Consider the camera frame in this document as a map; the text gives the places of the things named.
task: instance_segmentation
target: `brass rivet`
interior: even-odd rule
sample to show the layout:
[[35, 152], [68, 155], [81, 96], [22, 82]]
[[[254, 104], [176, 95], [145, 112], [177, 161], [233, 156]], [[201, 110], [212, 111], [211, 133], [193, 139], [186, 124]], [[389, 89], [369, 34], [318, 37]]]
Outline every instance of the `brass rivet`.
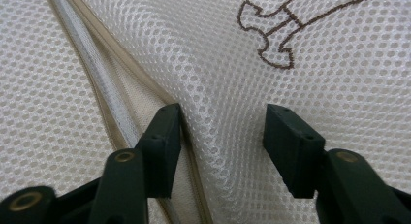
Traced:
[[15, 198], [9, 206], [11, 211], [22, 211], [36, 205], [42, 200], [43, 195], [40, 192], [28, 192]]
[[336, 153], [336, 156], [346, 162], [354, 163], [357, 162], [359, 159], [352, 153], [340, 151]]
[[131, 160], [132, 158], [134, 158], [134, 153], [132, 153], [132, 152], [122, 152], [122, 153], [119, 153], [115, 156], [115, 161], [123, 163], [123, 162], [127, 162], [127, 161]]

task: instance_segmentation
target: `hole in clamp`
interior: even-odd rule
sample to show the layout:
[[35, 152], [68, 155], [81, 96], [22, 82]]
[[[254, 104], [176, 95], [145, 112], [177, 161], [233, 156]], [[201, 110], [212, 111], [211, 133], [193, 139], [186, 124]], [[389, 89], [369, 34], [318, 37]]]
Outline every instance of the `hole in clamp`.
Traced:
[[133, 159], [134, 156], [135, 155], [132, 152], [122, 152], [115, 156], [115, 161], [120, 162], [120, 163], [127, 162]]
[[33, 207], [42, 200], [43, 195], [40, 192], [28, 192], [15, 198], [9, 206], [11, 211], [22, 211]]

